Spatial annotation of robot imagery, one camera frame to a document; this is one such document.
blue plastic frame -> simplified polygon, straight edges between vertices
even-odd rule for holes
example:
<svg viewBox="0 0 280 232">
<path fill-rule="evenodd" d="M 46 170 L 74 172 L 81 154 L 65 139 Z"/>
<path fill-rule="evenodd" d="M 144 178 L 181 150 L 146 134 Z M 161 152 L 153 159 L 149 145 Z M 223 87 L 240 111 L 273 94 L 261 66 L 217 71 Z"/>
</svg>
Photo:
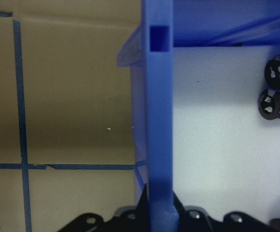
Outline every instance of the blue plastic frame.
<svg viewBox="0 0 280 232">
<path fill-rule="evenodd" d="M 152 232 L 175 232 L 172 183 L 173 47 L 280 44 L 280 2 L 142 0 L 140 26 L 117 55 L 131 68 L 138 184 L 148 186 Z"/>
</svg>

square hole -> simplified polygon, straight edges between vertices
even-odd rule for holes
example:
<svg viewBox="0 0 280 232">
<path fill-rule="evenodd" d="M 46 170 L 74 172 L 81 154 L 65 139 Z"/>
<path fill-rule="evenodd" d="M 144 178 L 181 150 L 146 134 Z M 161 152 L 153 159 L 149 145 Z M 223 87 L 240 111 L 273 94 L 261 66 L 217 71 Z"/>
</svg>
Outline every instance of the square hole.
<svg viewBox="0 0 280 232">
<path fill-rule="evenodd" d="M 150 51 L 168 52 L 170 50 L 170 35 L 168 26 L 150 27 Z"/>
</svg>

screw hole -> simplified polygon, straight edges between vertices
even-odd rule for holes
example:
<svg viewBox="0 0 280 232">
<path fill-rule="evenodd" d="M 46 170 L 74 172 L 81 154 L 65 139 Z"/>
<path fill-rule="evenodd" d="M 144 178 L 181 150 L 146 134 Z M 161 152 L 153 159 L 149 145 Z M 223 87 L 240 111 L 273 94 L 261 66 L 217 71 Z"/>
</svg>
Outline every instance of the screw hole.
<svg viewBox="0 0 280 232">
<path fill-rule="evenodd" d="M 127 218 L 130 220 L 135 220 L 135 214 L 128 214 Z"/>
<path fill-rule="evenodd" d="M 199 219 L 200 218 L 200 214 L 197 211 L 189 211 L 189 216 L 192 217 L 193 219 Z"/>
<path fill-rule="evenodd" d="M 242 223 L 243 222 L 243 219 L 238 214 L 231 214 L 230 217 L 231 217 L 232 221 L 234 221 L 234 222 L 237 222 L 237 223 Z"/>
<path fill-rule="evenodd" d="M 96 223 L 96 219 L 94 218 L 94 217 L 87 217 L 87 220 L 86 220 L 86 222 L 87 222 L 87 224 L 95 224 Z"/>
</svg>

blue vertical beam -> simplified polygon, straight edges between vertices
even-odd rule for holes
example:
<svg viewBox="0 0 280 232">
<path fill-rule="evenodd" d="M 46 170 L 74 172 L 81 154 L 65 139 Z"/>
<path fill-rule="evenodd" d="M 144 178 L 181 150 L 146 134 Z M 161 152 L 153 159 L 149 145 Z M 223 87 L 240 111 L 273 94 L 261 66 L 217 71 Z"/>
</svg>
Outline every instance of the blue vertical beam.
<svg viewBox="0 0 280 232">
<path fill-rule="evenodd" d="M 173 205 L 173 1 L 142 0 L 141 25 L 117 55 L 131 66 L 135 174 L 147 184 L 151 232 L 177 232 Z"/>
<path fill-rule="evenodd" d="M 173 206 L 173 1 L 142 1 L 146 95 L 146 160 L 151 232 L 176 232 Z"/>
<path fill-rule="evenodd" d="M 29 170 L 28 170 L 28 156 L 27 156 L 24 79 L 23 79 L 20 22 L 14 20 L 13 27 L 14 27 L 15 72 L 16 72 L 16 86 L 17 86 L 19 141 L 20 141 L 20 152 L 22 158 L 21 164 L 22 164 L 22 181 L 23 181 L 23 193 L 24 193 L 25 223 L 26 223 L 26 232 L 31 232 L 32 229 L 31 229 L 31 211 L 30 211 L 30 196 L 29 196 Z"/>
</svg>

white foam board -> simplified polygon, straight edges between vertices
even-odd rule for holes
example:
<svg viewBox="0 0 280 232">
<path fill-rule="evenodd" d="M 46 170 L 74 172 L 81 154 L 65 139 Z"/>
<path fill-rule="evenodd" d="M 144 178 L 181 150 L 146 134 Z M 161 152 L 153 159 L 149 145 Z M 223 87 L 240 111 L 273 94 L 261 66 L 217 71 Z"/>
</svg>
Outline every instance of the white foam board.
<svg viewBox="0 0 280 232">
<path fill-rule="evenodd" d="M 264 68 L 280 47 L 174 49 L 174 191 L 215 219 L 280 217 L 280 119 L 261 117 Z"/>
</svg>

